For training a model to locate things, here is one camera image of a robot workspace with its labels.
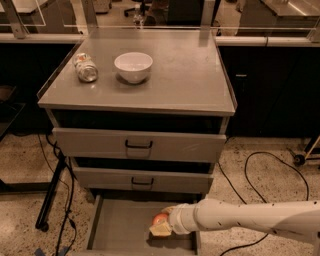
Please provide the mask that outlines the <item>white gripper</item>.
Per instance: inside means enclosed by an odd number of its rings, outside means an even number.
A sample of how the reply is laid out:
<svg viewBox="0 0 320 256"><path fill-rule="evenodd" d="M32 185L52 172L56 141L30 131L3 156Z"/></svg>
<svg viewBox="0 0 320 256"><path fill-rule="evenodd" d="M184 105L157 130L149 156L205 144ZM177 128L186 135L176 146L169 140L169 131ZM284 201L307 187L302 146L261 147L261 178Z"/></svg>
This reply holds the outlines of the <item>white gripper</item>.
<svg viewBox="0 0 320 256"><path fill-rule="evenodd" d="M152 225L149 230L156 237L168 237L172 234L172 231L177 235L186 235L198 231L198 223L194 216L195 209L195 204L165 207L161 210L161 213L169 214L169 224L166 221L157 223Z"/></svg>

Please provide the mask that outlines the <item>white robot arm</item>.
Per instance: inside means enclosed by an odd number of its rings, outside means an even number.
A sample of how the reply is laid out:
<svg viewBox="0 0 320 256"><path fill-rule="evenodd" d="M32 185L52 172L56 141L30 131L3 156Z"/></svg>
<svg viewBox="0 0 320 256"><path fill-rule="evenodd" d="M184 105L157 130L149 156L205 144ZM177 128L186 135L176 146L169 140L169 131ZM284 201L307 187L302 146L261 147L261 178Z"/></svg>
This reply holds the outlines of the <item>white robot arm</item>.
<svg viewBox="0 0 320 256"><path fill-rule="evenodd" d="M187 235L198 231L219 231L233 227L264 232L314 246L320 256L320 201L230 204L203 199L194 204L179 204L161 210L149 230L153 236L172 233Z"/></svg>

